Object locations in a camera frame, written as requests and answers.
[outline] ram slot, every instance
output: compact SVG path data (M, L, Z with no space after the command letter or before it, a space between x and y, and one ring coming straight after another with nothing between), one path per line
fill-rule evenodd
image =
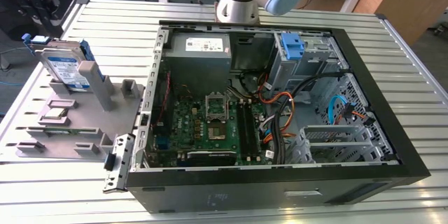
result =
M241 158L257 156L257 139L254 136L254 122L250 104L238 104L236 107L237 132L240 135Z
M252 114L252 105L244 104L244 120L245 120L245 139L248 142L248 155L256 157L258 155L257 138L254 130L254 119Z

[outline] blue hard drive label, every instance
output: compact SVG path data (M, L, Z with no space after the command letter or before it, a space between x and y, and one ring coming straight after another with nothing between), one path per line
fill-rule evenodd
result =
M73 58L61 58L61 57L48 57L50 61L60 61L60 62L76 62Z
M62 57L48 57L46 59L64 84L74 91L85 91L89 83L77 72L77 60Z

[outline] blue cable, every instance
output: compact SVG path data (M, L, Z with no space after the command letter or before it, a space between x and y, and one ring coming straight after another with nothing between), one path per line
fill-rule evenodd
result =
M329 105L328 105L328 122L329 122L329 124L333 124L333 120L334 120L333 119L333 106L334 106L334 101L336 101L337 98L341 99L344 105L346 104L346 98L344 96L337 94L330 98Z
M9 82L2 82L2 81L0 81L0 84L8 85L8 86L22 86L24 85L24 83L9 83Z

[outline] slatted aluminum platform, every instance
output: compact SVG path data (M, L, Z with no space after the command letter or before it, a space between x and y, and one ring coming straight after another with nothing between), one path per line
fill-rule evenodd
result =
M112 82L132 78L144 85L161 19L212 22L213 7L90 0L76 5L62 39L89 42ZM101 163L16 157L8 143L28 138L24 127L36 122L52 92L38 64L0 125L2 223L448 223L448 96L388 21L313 11L273 17L262 10L260 20L345 29L432 176L350 206L150 215L130 193L101 193Z

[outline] small label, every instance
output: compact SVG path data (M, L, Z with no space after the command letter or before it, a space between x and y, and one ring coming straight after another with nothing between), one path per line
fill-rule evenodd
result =
M77 61L73 58L48 57L48 62L70 89L86 89L89 83L84 76L77 72Z
M273 158L273 151L265 151L266 153L265 153L265 157L266 158Z
M272 89L272 85L270 84L268 84L266 82L262 84L262 86L268 89L268 90L270 90Z
M310 196L310 195L322 195L318 191L285 191L285 196Z
M222 39L217 38L188 38L185 51L222 52Z

